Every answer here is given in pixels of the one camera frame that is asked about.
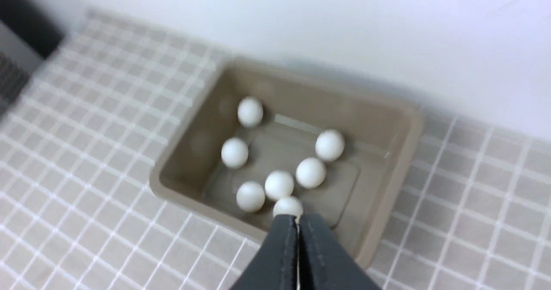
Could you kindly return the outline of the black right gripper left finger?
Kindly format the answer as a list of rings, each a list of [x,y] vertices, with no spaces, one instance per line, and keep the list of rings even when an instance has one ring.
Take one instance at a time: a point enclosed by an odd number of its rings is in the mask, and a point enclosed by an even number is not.
[[[260,249],[232,285],[232,290],[295,290],[298,227],[296,217],[277,215]]]

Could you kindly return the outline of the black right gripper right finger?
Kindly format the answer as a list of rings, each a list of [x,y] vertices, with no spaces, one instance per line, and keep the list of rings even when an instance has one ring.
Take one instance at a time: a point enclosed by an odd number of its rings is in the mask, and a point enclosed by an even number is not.
[[[299,219],[298,278],[301,290],[379,290],[337,241],[317,213]]]

